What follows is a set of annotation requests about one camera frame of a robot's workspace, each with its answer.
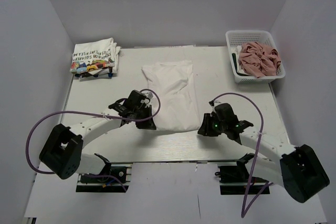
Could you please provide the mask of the white coca-cola t-shirt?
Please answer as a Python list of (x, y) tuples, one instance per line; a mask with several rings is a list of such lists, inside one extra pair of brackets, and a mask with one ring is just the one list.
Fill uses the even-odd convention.
[(193, 63), (190, 60), (157, 62), (145, 65), (142, 72), (158, 99), (152, 100), (152, 111), (161, 108), (153, 118), (158, 131), (187, 132), (201, 125), (197, 105)]

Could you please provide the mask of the green and white t-shirt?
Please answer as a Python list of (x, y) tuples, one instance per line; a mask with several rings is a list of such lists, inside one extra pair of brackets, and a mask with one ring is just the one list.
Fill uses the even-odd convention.
[(235, 46), (235, 47), (231, 47), (230, 50), (231, 50), (231, 56), (233, 58), (233, 62), (234, 62), (236, 73), (239, 76), (250, 76), (249, 74), (247, 74), (244, 71), (244, 69), (239, 64), (239, 54), (240, 54), (240, 52), (242, 50), (242, 46), (238, 45), (238, 46)]

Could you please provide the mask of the pink t-shirt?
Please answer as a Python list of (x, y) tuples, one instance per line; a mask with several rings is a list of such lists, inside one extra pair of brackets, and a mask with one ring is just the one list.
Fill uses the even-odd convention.
[(259, 42), (246, 42), (239, 54), (239, 64), (255, 78), (276, 76), (281, 65), (280, 55), (274, 47)]

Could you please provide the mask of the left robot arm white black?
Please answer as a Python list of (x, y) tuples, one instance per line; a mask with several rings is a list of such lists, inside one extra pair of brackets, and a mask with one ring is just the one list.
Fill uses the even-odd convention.
[(39, 159), (59, 178), (67, 179), (74, 173), (93, 175), (98, 181), (110, 178), (111, 163), (100, 154), (84, 154), (82, 150), (98, 137), (134, 122), (138, 129), (156, 130), (151, 100), (157, 94), (149, 89), (133, 90), (126, 99), (119, 99), (99, 114), (78, 124), (56, 125)]

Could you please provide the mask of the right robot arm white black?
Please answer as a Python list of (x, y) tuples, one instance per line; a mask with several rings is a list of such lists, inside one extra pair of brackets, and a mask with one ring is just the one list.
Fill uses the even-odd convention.
[(262, 134), (246, 120), (239, 120), (228, 103), (205, 113), (198, 135), (218, 137), (225, 134), (239, 145), (258, 153), (248, 153), (233, 167), (221, 166), (216, 176), (221, 183), (241, 183), (253, 177), (277, 184), (297, 202), (304, 203), (330, 183), (314, 150), (304, 144), (294, 146)]

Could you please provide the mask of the folded white printed t-shirts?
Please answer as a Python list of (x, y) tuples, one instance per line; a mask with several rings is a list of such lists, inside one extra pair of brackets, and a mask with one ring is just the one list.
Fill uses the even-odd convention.
[(111, 78), (119, 69), (121, 47), (113, 38), (76, 44), (72, 53), (70, 72), (78, 78)]

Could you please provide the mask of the white plastic basket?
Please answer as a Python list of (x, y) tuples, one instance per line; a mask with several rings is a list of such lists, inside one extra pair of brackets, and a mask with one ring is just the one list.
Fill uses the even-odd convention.
[(226, 42), (236, 83), (271, 83), (286, 72), (271, 34), (263, 30), (230, 30)]

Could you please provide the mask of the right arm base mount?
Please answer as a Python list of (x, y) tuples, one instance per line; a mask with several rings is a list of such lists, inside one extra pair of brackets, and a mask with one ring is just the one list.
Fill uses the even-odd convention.
[[(219, 166), (215, 172), (215, 177), (219, 179), (221, 195), (244, 195), (248, 176), (239, 173), (237, 166)], [(256, 195), (266, 183), (265, 180), (253, 177), (249, 188), (249, 195)]]

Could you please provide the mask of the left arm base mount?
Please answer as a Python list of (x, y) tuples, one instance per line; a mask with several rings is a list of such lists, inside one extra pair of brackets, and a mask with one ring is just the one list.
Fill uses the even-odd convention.
[(79, 175), (77, 193), (125, 193), (132, 174), (132, 164), (112, 164), (104, 176)]

